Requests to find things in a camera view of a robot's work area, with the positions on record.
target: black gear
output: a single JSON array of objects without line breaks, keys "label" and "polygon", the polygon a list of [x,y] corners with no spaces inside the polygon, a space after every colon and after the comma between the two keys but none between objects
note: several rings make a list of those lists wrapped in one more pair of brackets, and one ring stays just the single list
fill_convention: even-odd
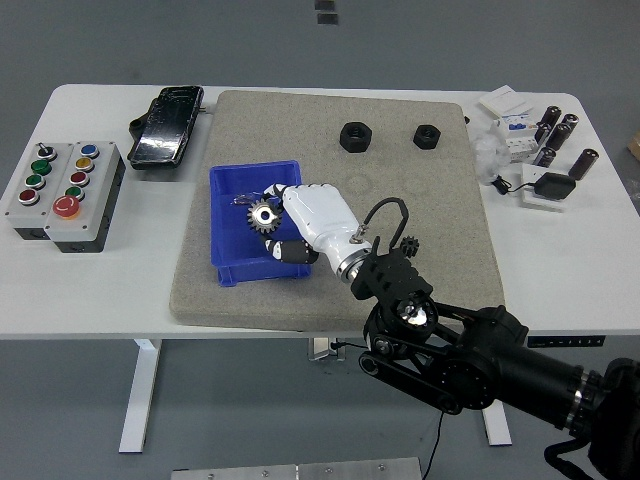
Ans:
[{"label": "black gear", "polygon": [[420,248],[420,242],[414,237],[404,237],[400,242],[400,250],[407,258],[415,257]]}]

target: gray felt pad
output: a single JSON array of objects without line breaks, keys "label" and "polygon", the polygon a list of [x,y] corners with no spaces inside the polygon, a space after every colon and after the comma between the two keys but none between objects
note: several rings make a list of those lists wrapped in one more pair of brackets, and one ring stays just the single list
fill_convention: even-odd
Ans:
[{"label": "gray felt pad", "polygon": [[[218,285],[210,260],[209,169],[277,160],[297,160],[303,183],[335,185],[360,221],[383,198],[404,199],[410,211],[405,235],[420,241],[412,263],[434,286],[434,300],[467,308],[504,303],[458,105],[226,91],[214,115],[171,291],[170,308],[179,323],[307,332],[362,329],[375,300],[355,300],[326,257],[304,279]],[[351,121],[373,131],[365,153],[347,153],[338,143],[342,126]],[[442,132],[435,150],[413,143],[420,124]],[[397,206],[384,207],[367,238],[380,235],[381,245],[388,245],[399,220]]]}]

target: gray control box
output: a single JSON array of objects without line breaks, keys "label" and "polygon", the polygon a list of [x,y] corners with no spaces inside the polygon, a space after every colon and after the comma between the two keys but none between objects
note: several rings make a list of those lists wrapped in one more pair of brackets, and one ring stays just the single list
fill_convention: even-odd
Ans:
[{"label": "gray control box", "polygon": [[[87,158],[91,160],[91,169],[82,171],[79,165],[86,168]],[[75,144],[44,226],[48,237],[62,252],[103,250],[124,172],[114,142]],[[78,190],[81,199],[77,198]]]},{"label": "gray control box", "polygon": [[[55,152],[52,160],[43,159],[38,155],[43,147],[51,148]],[[10,202],[4,212],[5,218],[11,226],[25,240],[48,240],[49,236],[44,230],[47,216],[51,211],[53,201],[57,198],[58,187],[69,163],[74,144],[72,143],[47,143],[35,145],[29,155],[29,161],[24,168],[21,182],[10,194]],[[38,174],[32,169],[35,162],[48,163],[51,171],[40,175],[44,180],[44,185],[28,184],[30,179]],[[37,195],[36,200],[31,204],[24,204],[21,201],[23,193]]]}]

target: cardboard box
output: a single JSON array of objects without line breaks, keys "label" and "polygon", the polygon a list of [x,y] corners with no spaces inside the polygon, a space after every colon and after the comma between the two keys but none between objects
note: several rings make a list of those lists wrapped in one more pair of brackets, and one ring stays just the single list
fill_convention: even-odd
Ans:
[{"label": "cardboard box", "polygon": [[640,160],[640,130],[633,136],[627,147],[633,156]]}]

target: black cable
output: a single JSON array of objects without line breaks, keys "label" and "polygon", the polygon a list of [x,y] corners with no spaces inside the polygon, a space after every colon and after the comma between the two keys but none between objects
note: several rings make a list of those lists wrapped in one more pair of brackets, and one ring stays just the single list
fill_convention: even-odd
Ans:
[{"label": "black cable", "polygon": [[586,447],[588,444],[588,438],[574,438],[568,442],[550,445],[544,451],[544,459],[549,465],[571,480],[593,480],[593,478],[584,473],[580,467],[574,465],[568,460],[563,460],[558,457],[558,455],[563,453],[573,452]]},{"label": "black cable", "polygon": [[330,346],[333,350],[337,350],[347,345],[349,345],[350,347],[363,348],[365,350],[368,350],[368,348],[365,347],[364,345],[356,345],[355,343],[349,343],[349,342],[331,342]]},{"label": "black cable", "polygon": [[409,221],[409,209],[407,208],[407,205],[404,203],[404,200],[402,200],[401,198],[389,197],[379,201],[373,206],[373,208],[371,209],[367,217],[364,219],[363,223],[364,225],[368,225],[371,219],[373,218],[373,216],[375,215],[375,213],[387,203],[397,203],[398,207],[400,207],[400,213],[402,214],[402,220],[398,224],[398,228],[396,228],[396,233],[393,235],[391,242],[389,242],[389,250],[391,250],[393,247],[396,246],[396,243],[398,242],[400,235],[402,235],[402,231],[404,230],[405,225]]},{"label": "black cable", "polygon": [[424,475],[422,476],[422,480],[425,480],[425,478],[427,478],[427,475],[429,475],[429,472],[431,471],[431,464],[433,463],[433,457],[436,455],[436,450],[438,448],[438,444],[440,443],[440,429],[442,428],[443,418],[444,418],[444,412],[441,412],[440,420],[438,421],[438,433],[436,435],[436,443],[433,446],[433,451],[431,452],[431,458],[429,458],[429,465],[427,466],[427,471],[424,472]]},{"label": "black cable", "polygon": [[517,192],[518,190],[520,190],[522,187],[533,187],[535,185],[535,183],[523,183],[522,185],[520,185],[518,188],[514,189],[514,190],[509,190],[509,193],[513,193],[513,192]]},{"label": "black cable", "polygon": [[517,192],[518,190],[520,190],[523,187],[527,187],[527,186],[532,187],[532,186],[535,185],[535,183],[523,183],[519,187],[511,190],[511,187],[513,187],[513,185],[511,183],[507,182],[500,175],[498,175],[496,177],[496,179],[493,182],[491,182],[491,185],[496,187],[496,190],[498,190],[498,193],[500,195],[506,195],[507,193]]}]

